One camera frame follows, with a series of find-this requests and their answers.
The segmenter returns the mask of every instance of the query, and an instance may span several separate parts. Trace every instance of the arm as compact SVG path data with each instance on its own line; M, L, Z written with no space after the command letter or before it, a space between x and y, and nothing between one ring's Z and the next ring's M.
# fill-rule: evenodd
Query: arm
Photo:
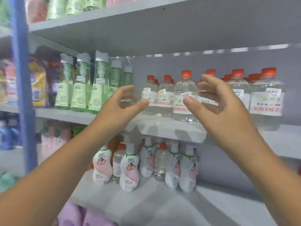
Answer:
M148 106L143 100L121 109L131 91L119 88L79 135L0 195L0 225L52 225L96 152Z
M250 114L222 80L203 75L203 97L219 106L186 97L184 103L219 146L250 178L279 226L301 222L301 178L273 153L254 127Z

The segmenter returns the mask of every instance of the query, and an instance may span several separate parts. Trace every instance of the blue metal shelf frame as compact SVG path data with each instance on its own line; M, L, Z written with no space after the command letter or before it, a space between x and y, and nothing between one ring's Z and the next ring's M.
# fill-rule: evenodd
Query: blue metal shelf frame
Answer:
M18 105L23 141L25 172L29 173L38 164L36 152L35 112L32 107L32 90L28 67L28 26L26 23L24 0L11 1L11 26L13 30L12 48L16 66Z

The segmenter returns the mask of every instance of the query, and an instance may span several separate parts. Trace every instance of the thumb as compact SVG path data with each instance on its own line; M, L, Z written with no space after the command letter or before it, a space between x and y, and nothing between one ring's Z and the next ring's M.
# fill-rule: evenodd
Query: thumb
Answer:
M141 113L145 108L148 106L149 101L148 100L141 100L138 101L136 104L125 108L126 110L126 118L133 119L135 116L137 116L138 113Z
M192 112L193 115L201 122L203 126L211 120L214 115L213 112L208 110L202 103L198 102L195 98L187 96L183 99L184 105Z

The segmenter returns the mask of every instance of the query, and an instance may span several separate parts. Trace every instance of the hand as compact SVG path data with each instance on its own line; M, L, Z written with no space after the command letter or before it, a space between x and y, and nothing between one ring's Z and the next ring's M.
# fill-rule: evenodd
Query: hand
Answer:
M253 125L248 110L227 83L204 74L202 80L198 88L206 91L200 92L200 96L216 101L218 106L200 103L193 97L185 97L183 103L221 148L236 157L244 154L246 145L262 144L264 140Z
M110 136L114 136L124 130L128 123L149 104L148 100L137 103L121 102L123 99L135 98L134 86L120 87L104 103L93 122L102 128L106 128Z

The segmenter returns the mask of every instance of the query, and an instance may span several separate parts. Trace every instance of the left hand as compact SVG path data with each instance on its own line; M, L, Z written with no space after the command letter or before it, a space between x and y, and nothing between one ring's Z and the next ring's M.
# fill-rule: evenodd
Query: left hand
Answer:
M145 110L148 106L148 100L141 100L137 103L121 102L123 99L135 98L133 92L134 86L120 87L104 103L103 107L93 120L93 124L107 129L107 134L115 136L126 128L128 123L137 116L138 113Z

